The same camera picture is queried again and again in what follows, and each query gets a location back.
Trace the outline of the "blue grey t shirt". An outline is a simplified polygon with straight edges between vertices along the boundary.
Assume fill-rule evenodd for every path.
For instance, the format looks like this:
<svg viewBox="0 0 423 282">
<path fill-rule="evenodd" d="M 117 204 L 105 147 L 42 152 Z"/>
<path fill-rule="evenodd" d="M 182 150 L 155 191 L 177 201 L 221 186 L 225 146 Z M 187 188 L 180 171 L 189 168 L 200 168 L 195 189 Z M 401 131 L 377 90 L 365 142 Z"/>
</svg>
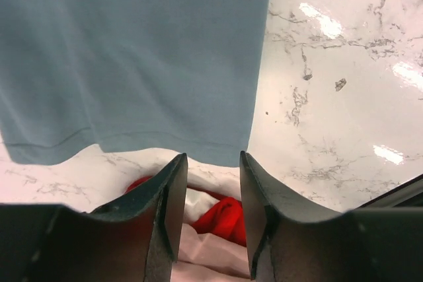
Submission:
<svg viewBox="0 0 423 282">
<path fill-rule="evenodd" d="M 236 167 L 269 0 L 1 0 L 1 136 L 19 164 L 91 145 Z"/>
</svg>

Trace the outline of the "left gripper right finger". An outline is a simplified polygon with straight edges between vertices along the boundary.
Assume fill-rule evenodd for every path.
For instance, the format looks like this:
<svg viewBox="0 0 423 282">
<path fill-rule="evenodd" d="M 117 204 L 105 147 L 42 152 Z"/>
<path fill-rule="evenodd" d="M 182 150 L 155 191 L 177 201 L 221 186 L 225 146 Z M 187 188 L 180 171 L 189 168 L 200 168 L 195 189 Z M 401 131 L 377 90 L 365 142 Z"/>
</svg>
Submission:
<svg viewBox="0 0 423 282">
<path fill-rule="evenodd" d="M 240 154 L 250 276 L 256 281 L 345 281 L 339 213 L 303 197 Z"/>
</svg>

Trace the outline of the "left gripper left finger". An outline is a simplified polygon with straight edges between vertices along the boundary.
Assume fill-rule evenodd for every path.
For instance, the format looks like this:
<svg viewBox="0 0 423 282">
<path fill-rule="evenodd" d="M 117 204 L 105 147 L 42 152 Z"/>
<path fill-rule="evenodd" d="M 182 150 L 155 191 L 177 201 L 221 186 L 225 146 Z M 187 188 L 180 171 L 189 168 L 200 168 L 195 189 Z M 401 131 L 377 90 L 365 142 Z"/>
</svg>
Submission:
<svg viewBox="0 0 423 282">
<path fill-rule="evenodd" d="M 187 189 L 182 153 L 156 175 L 89 215 L 111 226 L 112 257 L 101 281 L 169 281 L 178 258 Z"/>
</svg>

